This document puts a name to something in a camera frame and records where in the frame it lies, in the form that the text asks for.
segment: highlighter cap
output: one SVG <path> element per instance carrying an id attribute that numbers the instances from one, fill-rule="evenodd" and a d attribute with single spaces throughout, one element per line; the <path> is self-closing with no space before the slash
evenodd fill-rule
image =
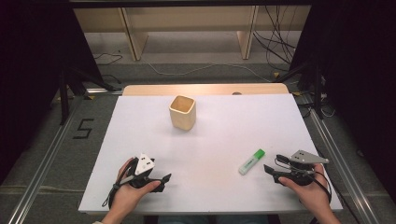
<path id="1" fill-rule="evenodd" d="M 257 160 L 261 159 L 265 155 L 265 152 L 260 148 L 257 150 L 256 153 L 254 153 L 254 157 L 257 158 Z"/>

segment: human hand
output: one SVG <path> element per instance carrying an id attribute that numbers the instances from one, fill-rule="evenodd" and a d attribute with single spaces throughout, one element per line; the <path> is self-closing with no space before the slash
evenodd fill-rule
<path id="1" fill-rule="evenodd" d="M 323 166 L 321 164 L 315 164 L 314 170 L 316 172 L 315 179 L 327 188 L 328 183 L 323 176 Z M 292 189 L 297 194 L 300 202 L 318 219 L 320 223 L 339 223 L 332 213 L 326 192 L 317 183 L 312 182 L 307 186 L 300 186 L 291 179 L 283 176 L 278 180 L 284 186 Z"/>
<path id="2" fill-rule="evenodd" d="M 117 179 L 121 176 L 122 171 L 128 165 L 128 163 L 133 158 L 129 159 L 123 164 L 119 169 L 119 174 Z M 147 193 L 156 189 L 161 184 L 161 181 L 149 182 L 145 187 L 141 189 L 135 189 L 129 184 L 122 185 L 119 190 L 117 190 L 114 196 L 113 204 L 111 205 L 110 211 L 106 214 L 105 218 L 102 220 L 104 224 L 121 223 L 122 220 L 134 209 L 139 203 L 140 199 Z"/>

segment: black wall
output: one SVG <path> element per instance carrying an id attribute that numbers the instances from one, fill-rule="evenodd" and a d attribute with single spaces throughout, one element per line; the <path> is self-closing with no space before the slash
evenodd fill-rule
<path id="1" fill-rule="evenodd" d="M 63 68 L 101 77 L 69 8 L 7 0 L 0 6 L 0 32 L 1 183 L 50 109 Z"/>
<path id="2" fill-rule="evenodd" d="M 359 1 L 347 12 L 326 71 L 327 90 L 360 150 L 396 202 L 396 12 Z"/>

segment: wrist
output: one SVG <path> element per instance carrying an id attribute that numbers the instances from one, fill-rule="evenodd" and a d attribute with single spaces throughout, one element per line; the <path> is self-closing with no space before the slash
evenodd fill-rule
<path id="1" fill-rule="evenodd" d="M 318 222 L 320 224 L 337 224 L 340 223 L 338 218 L 334 215 L 332 210 L 325 209 L 322 211 L 317 211 L 314 216 L 317 218 Z"/>
<path id="2" fill-rule="evenodd" d="M 125 215 L 116 213 L 110 209 L 106 216 L 102 219 L 103 224 L 120 224 L 125 218 Z"/>

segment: black tape marking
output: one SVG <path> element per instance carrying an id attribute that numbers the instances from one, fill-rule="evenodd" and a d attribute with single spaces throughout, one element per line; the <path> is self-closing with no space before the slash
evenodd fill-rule
<path id="1" fill-rule="evenodd" d="M 90 137 L 92 128 L 81 128 L 82 124 L 85 121 L 93 121 L 93 119 L 82 119 L 81 122 L 79 123 L 77 131 L 85 131 L 85 132 L 87 132 L 87 134 L 85 136 L 74 136 L 73 139 L 87 139 Z"/>

